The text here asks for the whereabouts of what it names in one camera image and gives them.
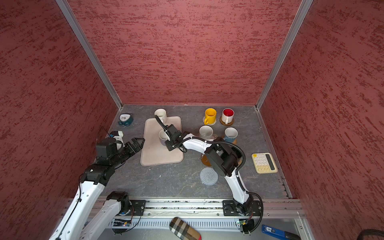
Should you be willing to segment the beige serving tray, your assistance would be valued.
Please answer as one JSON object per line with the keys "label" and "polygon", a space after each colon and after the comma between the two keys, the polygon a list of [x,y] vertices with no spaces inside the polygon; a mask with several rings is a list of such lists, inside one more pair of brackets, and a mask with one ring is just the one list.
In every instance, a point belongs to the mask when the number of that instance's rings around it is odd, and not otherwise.
{"label": "beige serving tray", "polygon": [[163,128],[155,118],[147,119],[144,128],[145,143],[141,153],[142,166],[154,166],[179,163],[184,158],[184,153],[179,149],[169,151],[162,145],[159,132]]}

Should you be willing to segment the brown wooden round coaster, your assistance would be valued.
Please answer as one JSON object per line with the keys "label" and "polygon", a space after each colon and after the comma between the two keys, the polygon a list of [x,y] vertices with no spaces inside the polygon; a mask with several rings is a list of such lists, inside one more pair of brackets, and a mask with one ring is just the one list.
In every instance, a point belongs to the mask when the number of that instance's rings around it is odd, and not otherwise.
{"label": "brown wooden round coaster", "polygon": [[212,165],[210,164],[208,158],[206,155],[201,155],[201,161],[202,163],[207,166],[207,167],[211,167]]}

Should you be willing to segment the yellow mug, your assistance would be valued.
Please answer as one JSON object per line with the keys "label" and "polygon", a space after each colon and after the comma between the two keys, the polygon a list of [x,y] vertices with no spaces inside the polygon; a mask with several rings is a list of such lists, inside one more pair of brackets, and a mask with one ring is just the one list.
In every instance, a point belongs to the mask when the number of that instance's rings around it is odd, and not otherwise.
{"label": "yellow mug", "polygon": [[213,108],[205,110],[204,125],[214,125],[216,123],[217,111]]}

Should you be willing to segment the grey woven round coaster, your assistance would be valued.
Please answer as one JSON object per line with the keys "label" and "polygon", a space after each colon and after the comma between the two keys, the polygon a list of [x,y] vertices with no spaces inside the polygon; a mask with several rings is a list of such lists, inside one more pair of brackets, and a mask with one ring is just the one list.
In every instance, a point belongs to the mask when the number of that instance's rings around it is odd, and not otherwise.
{"label": "grey woven round coaster", "polygon": [[200,172],[200,179],[204,185],[212,186],[217,183],[219,175],[213,168],[204,168]]}

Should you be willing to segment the light blue floral mug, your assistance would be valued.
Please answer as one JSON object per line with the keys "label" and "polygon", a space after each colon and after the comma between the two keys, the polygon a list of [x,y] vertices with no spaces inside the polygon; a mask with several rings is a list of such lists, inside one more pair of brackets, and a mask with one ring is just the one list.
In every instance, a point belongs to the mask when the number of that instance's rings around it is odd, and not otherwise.
{"label": "light blue floral mug", "polygon": [[232,128],[232,127],[226,128],[224,139],[237,139],[238,134],[239,133],[235,128]]}

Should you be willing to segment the white mug red inside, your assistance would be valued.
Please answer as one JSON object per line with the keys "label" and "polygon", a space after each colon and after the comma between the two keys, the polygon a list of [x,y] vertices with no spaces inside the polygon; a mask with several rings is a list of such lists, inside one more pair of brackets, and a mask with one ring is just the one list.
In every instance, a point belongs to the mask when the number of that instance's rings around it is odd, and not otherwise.
{"label": "white mug red inside", "polygon": [[235,115],[235,112],[233,109],[230,109],[230,108],[225,108],[222,112],[222,120],[228,124],[232,121],[232,119],[234,118],[234,115]]}

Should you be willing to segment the dark brown round coaster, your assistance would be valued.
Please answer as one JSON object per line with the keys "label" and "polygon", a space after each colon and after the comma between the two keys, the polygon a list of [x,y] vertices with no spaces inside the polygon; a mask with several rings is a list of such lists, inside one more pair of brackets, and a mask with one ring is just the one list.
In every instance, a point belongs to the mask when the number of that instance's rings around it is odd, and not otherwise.
{"label": "dark brown round coaster", "polygon": [[232,119],[232,121],[231,121],[230,123],[228,123],[228,124],[226,124],[226,123],[222,120],[222,118],[219,118],[219,120],[220,120],[220,123],[221,123],[223,126],[226,126],[226,127],[232,126],[232,125],[235,123],[235,119]]}

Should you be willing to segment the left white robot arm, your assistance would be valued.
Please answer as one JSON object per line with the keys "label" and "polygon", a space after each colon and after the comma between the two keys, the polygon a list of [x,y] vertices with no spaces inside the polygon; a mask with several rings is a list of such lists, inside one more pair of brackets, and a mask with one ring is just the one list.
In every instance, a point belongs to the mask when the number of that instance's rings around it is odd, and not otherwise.
{"label": "left white robot arm", "polygon": [[106,138],[96,145],[96,160],[80,176],[77,193],[51,235],[52,240],[96,240],[115,216],[134,216],[135,208],[128,194],[112,192],[96,216],[87,221],[111,176],[118,167],[139,153],[144,143],[143,138],[133,138],[126,143],[116,138]]}

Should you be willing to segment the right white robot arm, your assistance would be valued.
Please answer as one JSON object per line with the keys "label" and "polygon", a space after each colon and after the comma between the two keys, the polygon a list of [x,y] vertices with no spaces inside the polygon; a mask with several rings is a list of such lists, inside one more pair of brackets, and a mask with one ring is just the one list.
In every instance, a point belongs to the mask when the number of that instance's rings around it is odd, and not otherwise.
{"label": "right white robot arm", "polygon": [[241,216],[250,214],[254,198],[248,193],[240,176],[240,169],[246,162],[242,149],[222,138],[209,141],[189,132],[182,133],[174,125],[161,123],[160,126],[170,138],[166,140],[166,147],[169,151],[174,149],[194,150],[205,155],[214,171],[226,179],[233,194],[237,213]]}

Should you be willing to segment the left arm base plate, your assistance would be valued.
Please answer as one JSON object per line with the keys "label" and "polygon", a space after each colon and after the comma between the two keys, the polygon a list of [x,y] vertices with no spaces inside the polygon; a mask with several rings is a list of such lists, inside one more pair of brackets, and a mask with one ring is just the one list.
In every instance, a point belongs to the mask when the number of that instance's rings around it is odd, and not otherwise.
{"label": "left arm base plate", "polygon": [[128,202],[122,202],[119,216],[142,216],[146,203],[146,200],[130,200]]}

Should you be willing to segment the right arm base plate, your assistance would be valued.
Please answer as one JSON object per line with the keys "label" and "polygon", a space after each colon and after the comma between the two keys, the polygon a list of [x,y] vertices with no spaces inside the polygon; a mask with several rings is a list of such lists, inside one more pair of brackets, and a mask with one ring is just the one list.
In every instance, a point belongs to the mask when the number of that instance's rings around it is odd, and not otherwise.
{"label": "right arm base plate", "polygon": [[247,201],[240,204],[234,200],[224,200],[223,202],[224,216],[243,216],[250,217],[251,215],[259,217],[263,207],[260,201]]}

